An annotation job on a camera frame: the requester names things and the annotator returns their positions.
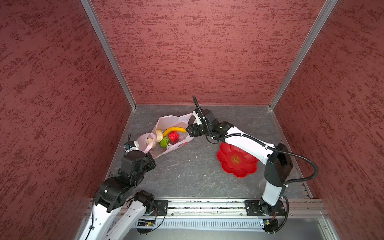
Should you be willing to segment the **red flower-shaped plastic bowl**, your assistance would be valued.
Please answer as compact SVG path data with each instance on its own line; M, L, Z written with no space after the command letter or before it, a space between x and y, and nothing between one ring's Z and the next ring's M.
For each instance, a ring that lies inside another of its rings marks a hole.
M258 170L259 160L257 158L227 143L221 143L217 159L226 173L237 178L245 178Z

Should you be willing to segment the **pink plastic bag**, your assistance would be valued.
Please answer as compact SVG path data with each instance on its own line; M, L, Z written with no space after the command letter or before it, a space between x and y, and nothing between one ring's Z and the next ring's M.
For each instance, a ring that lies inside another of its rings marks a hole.
M137 149L153 158L159 158L185 146L194 138L187 132L192 113L180 117L165 116L159 118L150 133L141 135L135 143Z

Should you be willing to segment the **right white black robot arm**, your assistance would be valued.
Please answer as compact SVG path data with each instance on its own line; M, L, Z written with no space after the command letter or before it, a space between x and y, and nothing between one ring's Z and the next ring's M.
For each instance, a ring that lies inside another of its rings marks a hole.
M280 198L283 197L287 187L287 178L293 168L290 155L283 144L277 146L263 142L228 122L219 122L210 110L202 110L196 107L193 111L194 123L189 124L187 132L191 137L206 136L216 142L222 142L225 146L231 147L236 152L240 150L246 153L244 161L235 164L230 160L226 166L231 171L239 170L242 175L248 175L249 171L240 165L250 166L251 158L255 158L265 165L264 178L266 186L259 202L260 212L268 216L276 211Z

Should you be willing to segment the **green fake fruit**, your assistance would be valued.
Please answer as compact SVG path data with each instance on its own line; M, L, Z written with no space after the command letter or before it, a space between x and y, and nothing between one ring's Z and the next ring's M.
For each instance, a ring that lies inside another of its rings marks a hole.
M159 142L159 145L161 148L167 148L168 144L171 143L171 140L169 137L163 137L163 139Z

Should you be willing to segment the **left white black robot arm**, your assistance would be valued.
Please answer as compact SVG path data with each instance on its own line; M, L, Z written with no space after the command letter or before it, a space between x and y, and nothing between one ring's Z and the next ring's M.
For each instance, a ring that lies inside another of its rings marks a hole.
M147 172L156 168L150 153L130 151L122 158L118 174L101 183L93 199L90 218L81 240L122 240L139 219L154 214L154 195L136 187Z

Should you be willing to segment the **yellow fake banana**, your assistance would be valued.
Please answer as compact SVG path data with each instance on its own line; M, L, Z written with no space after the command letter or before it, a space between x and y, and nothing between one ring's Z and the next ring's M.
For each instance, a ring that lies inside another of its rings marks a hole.
M167 137L170 133L172 132L180 132L180 133L186 133L187 130L184 129L184 128L180 128L180 127L172 127L172 128L169 128L169 129L166 129L164 132L163 132L163 136L164 137Z

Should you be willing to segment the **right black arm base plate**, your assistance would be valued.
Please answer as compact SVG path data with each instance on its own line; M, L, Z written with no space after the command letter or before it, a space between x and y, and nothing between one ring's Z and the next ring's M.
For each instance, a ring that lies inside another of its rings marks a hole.
M257 217L283 217L286 209L282 201L278 201L275 206L270 206L260 200L245 200L247 216Z

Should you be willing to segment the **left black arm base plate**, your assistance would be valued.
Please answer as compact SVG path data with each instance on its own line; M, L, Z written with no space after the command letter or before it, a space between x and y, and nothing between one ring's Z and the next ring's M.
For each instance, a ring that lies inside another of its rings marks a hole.
M153 200L146 206L145 216L166 216L168 200Z

